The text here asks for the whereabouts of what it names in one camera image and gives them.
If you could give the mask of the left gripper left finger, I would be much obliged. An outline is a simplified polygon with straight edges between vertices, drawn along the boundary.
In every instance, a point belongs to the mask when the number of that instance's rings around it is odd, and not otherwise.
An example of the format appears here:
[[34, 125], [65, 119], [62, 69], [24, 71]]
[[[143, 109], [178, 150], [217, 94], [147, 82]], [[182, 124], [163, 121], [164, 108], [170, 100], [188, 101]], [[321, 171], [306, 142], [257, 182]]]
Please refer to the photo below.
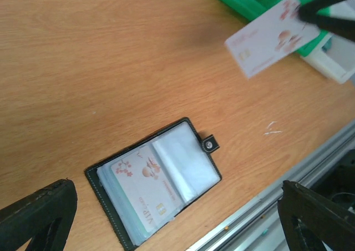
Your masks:
[[73, 181], [59, 179], [1, 209], [1, 250], [63, 250], [77, 201]]

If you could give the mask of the black leather card holder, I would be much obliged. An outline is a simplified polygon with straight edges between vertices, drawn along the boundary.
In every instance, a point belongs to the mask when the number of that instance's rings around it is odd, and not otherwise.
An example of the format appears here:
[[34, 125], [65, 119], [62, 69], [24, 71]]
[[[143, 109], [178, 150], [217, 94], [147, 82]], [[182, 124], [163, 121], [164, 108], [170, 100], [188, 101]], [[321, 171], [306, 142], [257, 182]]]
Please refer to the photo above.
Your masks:
[[213, 135], [201, 137], [181, 118], [85, 170], [125, 250], [135, 250], [222, 176], [211, 153]]

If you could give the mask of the white blossom VIP card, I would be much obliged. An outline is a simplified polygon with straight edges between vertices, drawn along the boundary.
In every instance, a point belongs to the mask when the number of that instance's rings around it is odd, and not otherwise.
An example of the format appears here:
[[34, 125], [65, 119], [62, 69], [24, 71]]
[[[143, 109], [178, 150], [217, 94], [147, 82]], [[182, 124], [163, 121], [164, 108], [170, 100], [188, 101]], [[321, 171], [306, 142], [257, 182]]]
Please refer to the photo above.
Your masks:
[[225, 42], [251, 78], [317, 38], [320, 30], [298, 18], [299, 0], [282, 0]]

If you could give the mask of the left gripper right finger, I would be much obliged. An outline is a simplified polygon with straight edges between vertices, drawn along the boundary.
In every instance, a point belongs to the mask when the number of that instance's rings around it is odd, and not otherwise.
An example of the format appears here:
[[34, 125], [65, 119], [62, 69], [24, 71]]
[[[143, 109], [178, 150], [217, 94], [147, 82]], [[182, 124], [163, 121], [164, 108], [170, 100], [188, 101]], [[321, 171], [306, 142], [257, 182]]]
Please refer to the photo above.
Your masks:
[[290, 250], [354, 250], [354, 213], [297, 182], [285, 180], [278, 201]]

